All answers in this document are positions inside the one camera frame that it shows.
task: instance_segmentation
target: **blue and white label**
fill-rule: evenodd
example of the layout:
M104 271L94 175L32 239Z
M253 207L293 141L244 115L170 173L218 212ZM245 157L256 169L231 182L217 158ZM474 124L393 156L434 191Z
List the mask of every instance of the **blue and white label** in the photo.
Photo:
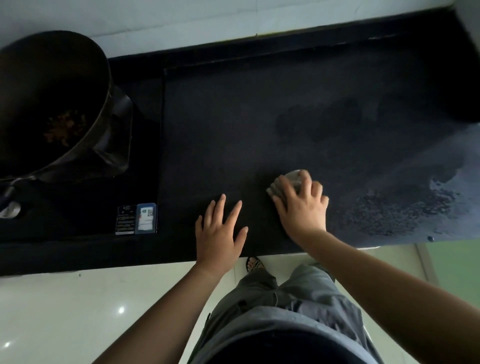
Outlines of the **blue and white label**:
M135 234L156 232L156 204L137 205L137 224Z

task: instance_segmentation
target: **green surface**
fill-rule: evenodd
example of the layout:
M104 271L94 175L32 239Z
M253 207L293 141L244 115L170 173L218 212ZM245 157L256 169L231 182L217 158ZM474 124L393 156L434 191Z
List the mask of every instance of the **green surface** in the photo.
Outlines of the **green surface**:
M427 247L440 286L480 308L480 239Z

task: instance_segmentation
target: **person's left arm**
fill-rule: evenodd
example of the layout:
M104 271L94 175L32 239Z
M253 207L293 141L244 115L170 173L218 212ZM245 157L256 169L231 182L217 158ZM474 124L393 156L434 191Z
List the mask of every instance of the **person's left arm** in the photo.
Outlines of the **person's left arm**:
M233 240L239 201L225 224L225 195L212 201L195 223L197 262L157 303L125 331L94 364L178 363L198 316L225 273L233 268L247 238L245 227Z

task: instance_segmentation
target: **kitchen counter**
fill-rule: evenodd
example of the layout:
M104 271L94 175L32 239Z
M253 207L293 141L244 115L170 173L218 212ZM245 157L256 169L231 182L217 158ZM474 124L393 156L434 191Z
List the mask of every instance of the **kitchen counter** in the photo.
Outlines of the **kitchen counter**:
M480 236L480 63L451 11L110 64L161 125L157 233L13 236L1 275L195 260L194 222L221 193L227 209L243 200L243 256L298 252L265 189L299 168L330 197L327 228L355 247Z

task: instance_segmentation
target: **person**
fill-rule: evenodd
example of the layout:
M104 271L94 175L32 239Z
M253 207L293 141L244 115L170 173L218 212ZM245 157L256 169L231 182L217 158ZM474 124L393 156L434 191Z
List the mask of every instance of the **person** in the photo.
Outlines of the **person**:
M381 363L363 309L421 363L479 363L480 311L427 282L367 255L326 230L328 197L300 171L295 193L280 176L287 205L273 197L289 237L319 264L300 266L280 287L256 258L238 287L208 318L189 362ZM225 195L195 224L197 261L95 364L178 363L210 294L241 254L248 228L233 239L241 201L223 223Z

